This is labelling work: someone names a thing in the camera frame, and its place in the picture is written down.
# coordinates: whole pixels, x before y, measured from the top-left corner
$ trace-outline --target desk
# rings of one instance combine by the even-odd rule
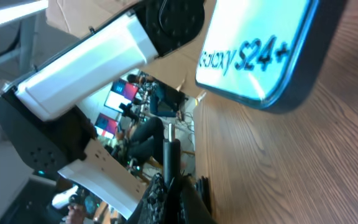
[[[208,93],[194,117],[196,170],[210,178],[218,223],[358,223],[358,0],[296,111]]]

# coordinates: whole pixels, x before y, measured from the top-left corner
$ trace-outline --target metal pole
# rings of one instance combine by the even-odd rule
[[[168,133],[169,142],[173,142],[175,140],[175,125],[170,123],[168,129],[169,129],[169,133]]]
[[[169,187],[180,176],[180,141],[175,139],[175,125],[169,124],[168,139],[164,140],[164,182]]]
[[[26,74],[31,70],[32,66],[32,54],[34,43],[34,30],[35,30],[36,16],[30,16],[25,18],[21,22],[20,30],[20,74]]]

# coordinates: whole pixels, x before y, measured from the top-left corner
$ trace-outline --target black cable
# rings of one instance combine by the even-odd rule
[[[193,147],[195,146],[194,145],[194,142],[190,139],[190,136],[194,134],[194,133],[190,133],[188,136],[187,136],[187,139],[192,143]]]
[[[191,120],[193,120],[193,115],[190,112],[184,112],[184,115],[191,118]]]
[[[175,124],[179,123],[180,125],[185,126],[191,133],[194,133],[194,131],[191,129],[191,127],[192,126],[194,127],[194,125],[192,125],[191,123],[187,123],[186,121],[179,121],[179,120],[176,120],[175,122],[176,122]]]
[[[20,41],[20,30],[21,30],[21,24],[19,24],[19,30],[17,31],[17,34],[15,36],[15,39],[12,41],[12,43],[8,46],[8,48],[6,50],[3,50],[2,52],[0,52],[0,56],[9,53],[10,51],[14,50],[17,45],[19,44]]]

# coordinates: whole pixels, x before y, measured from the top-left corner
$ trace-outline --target monitor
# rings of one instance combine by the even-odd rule
[[[98,135],[113,139],[116,134],[117,125],[118,121],[111,119],[104,114],[99,114],[94,126]]]
[[[108,108],[114,109],[120,113],[123,110],[119,107],[121,103],[128,105],[132,103],[139,87],[126,82],[125,80],[117,80],[112,84],[109,95],[104,103]]]

